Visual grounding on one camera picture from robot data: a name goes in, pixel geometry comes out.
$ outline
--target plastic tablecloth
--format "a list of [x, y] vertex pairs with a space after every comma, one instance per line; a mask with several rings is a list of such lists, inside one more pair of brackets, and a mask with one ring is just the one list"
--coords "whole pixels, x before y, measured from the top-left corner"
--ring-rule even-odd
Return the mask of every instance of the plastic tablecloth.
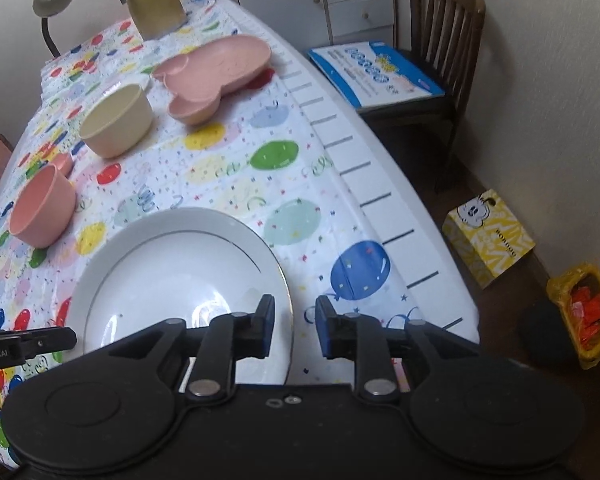
[[[154, 124], [117, 159], [100, 159], [78, 137], [90, 106], [126, 74], [149, 73], [174, 54], [240, 33], [214, 0], [182, 1], [189, 23], [162, 40], [141, 43], [132, 23], [121, 22], [43, 69], [43, 105], [27, 126], [14, 153], [16, 168], [5, 175], [0, 193], [0, 330], [64, 325], [81, 273], [98, 248], [130, 222], [169, 208], [214, 208], [255, 231], [285, 273], [294, 307], [288, 382], [351, 382], [351, 362], [328, 362], [320, 355], [313, 307], [318, 295], [327, 294], [340, 313], [370, 314], [392, 328], [421, 315], [272, 68], [224, 97], [211, 121], [195, 128], [169, 117], [171, 95], [153, 81], [147, 95]], [[13, 201], [59, 152], [74, 157], [70, 179], [77, 208], [55, 244], [34, 250], [8, 232]], [[22, 381], [61, 362], [56, 353], [0, 370], [0, 408]], [[1, 420], [0, 461], [14, 465]]]

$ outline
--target screw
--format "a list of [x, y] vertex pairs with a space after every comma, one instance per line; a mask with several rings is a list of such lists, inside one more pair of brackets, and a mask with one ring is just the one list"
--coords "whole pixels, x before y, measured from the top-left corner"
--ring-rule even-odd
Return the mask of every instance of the screw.
[[289, 395], [285, 397], [285, 402], [287, 404], [300, 404], [302, 402], [302, 399], [295, 395]]
[[265, 402], [270, 408], [282, 408], [283, 402], [280, 399], [267, 399]]
[[373, 396], [392, 394], [397, 386], [389, 379], [371, 379], [365, 383], [365, 390]]
[[220, 384], [211, 379], [200, 379], [189, 385], [189, 391], [196, 397], [211, 397], [220, 391]]

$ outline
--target white wall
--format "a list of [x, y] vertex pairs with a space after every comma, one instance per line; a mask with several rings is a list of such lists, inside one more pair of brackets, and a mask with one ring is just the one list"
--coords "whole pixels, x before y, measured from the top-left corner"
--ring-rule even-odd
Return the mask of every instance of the white wall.
[[[40, 105], [40, 69], [52, 57], [32, 1], [0, 0], [0, 134], [13, 144]], [[49, 19], [49, 30], [66, 52], [127, 16], [119, 0], [73, 0]]]
[[[600, 265], [600, 0], [485, 0], [464, 163], [509, 203], [558, 274]], [[398, 2], [401, 46], [409, 0]]]

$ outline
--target chair backrest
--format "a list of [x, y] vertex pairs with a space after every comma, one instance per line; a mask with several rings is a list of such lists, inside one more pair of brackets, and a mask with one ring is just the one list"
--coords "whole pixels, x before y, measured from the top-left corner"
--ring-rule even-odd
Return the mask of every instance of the chair backrest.
[[459, 114], [474, 80], [484, 0], [411, 0], [411, 53], [438, 76]]

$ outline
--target tissue box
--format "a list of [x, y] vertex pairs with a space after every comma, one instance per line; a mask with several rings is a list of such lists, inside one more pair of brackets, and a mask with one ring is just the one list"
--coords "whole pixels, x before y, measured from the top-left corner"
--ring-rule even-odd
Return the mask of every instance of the tissue box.
[[442, 232], [482, 288], [535, 246], [493, 189], [450, 211]]

